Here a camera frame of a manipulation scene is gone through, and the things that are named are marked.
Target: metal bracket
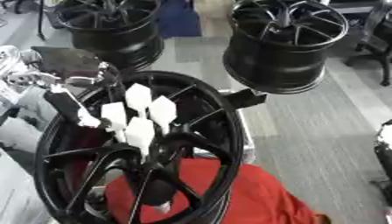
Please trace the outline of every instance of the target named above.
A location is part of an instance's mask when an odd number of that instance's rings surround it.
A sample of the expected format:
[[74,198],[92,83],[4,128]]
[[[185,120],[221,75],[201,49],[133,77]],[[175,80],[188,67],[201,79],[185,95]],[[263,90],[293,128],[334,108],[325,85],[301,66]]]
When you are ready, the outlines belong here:
[[253,107],[257,104],[265,103],[267,100],[266,93],[257,92],[250,88],[243,89],[232,94],[227,94],[225,97],[235,109]]

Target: chair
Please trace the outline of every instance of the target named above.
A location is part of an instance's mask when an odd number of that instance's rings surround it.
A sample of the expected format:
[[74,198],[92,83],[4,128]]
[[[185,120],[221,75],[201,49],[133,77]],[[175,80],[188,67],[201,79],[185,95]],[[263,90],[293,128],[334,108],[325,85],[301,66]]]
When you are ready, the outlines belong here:
[[14,1],[15,1],[15,5],[14,5],[13,9],[14,9],[15,14],[21,14],[22,12],[20,11],[20,7],[22,6],[22,3],[25,0],[2,0],[2,1],[0,1],[0,6],[6,10],[6,9],[8,9],[7,4],[14,2]]
[[[3,3],[4,2],[0,1],[0,6],[4,7]],[[7,21],[2,18],[2,15],[4,15],[4,14],[5,14],[5,8],[3,8],[3,9],[0,8],[0,27],[3,27],[8,24]]]
[[[390,85],[390,53],[392,51],[392,1],[381,0],[370,12],[362,31],[363,37],[355,50],[360,52],[363,49],[370,51],[370,54],[356,55],[348,59],[346,64],[351,66],[356,60],[377,60],[382,66],[381,85]],[[387,44],[385,49],[370,43],[372,37],[377,37]]]

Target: red fabric cover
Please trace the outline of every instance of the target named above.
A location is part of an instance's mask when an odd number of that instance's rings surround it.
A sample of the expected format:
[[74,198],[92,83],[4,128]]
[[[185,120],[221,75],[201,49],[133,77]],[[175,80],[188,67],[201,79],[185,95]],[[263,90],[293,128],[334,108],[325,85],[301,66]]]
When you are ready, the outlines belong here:
[[[219,168],[212,159],[184,159],[180,177],[197,193],[210,185]],[[115,179],[106,188],[108,209],[121,224],[127,224],[134,197],[124,177]],[[142,210],[142,222],[170,217],[188,206],[182,193],[174,196],[171,211],[162,215],[150,206]],[[282,184],[266,171],[243,164],[233,182],[233,192],[223,224],[313,224],[315,213],[302,201],[287,192]]]

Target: floor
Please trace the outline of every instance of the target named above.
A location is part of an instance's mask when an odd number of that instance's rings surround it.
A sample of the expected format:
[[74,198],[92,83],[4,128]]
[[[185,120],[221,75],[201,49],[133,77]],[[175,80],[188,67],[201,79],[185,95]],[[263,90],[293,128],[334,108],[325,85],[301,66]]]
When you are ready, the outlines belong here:
[[[188,74],[216,88],[243,88],[221,63],[230,30],[219,0],[200,0],[203,38],[171,38],[151,68]],[[36,35],[37,15],[5,14],[0,45],[71,46],[67,31],[45,24],[46,42]],[[392,117],[392,87],[381,87],[373,62],[348,67],[353,41],[339,43],[326,61],[324,81],[312,91],[270,95],[245,115],[257,149],[256,163],[294,195],[338,224],[382,224],[383,201],[369,180],[382,177],[373,153],[375,132]]]

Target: white fixture block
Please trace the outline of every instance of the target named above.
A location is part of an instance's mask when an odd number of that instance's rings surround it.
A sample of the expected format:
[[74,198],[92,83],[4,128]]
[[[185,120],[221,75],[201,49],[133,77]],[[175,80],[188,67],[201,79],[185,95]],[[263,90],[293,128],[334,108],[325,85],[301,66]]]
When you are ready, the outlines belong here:
[[150,106],[151,119],[162,129],[164,135],[170,132],[170,123],[177,117],[176,103],[165,96],[159,96]]
[[142,117],[133,117],[127,129],[125,136],[129,145],[140,148],[143,157],[149,155],[149,147],[154,139],[154,123],[151,120]]
[[127,127],[127,114],[122,102],[112,102],[101,106],[101,118],[110,120],[111,127],[106,131],[124,130]]
[[140,117],[146,117],[145,110],[152,102],[151,89],[135,83],[125,92],[125,101]]

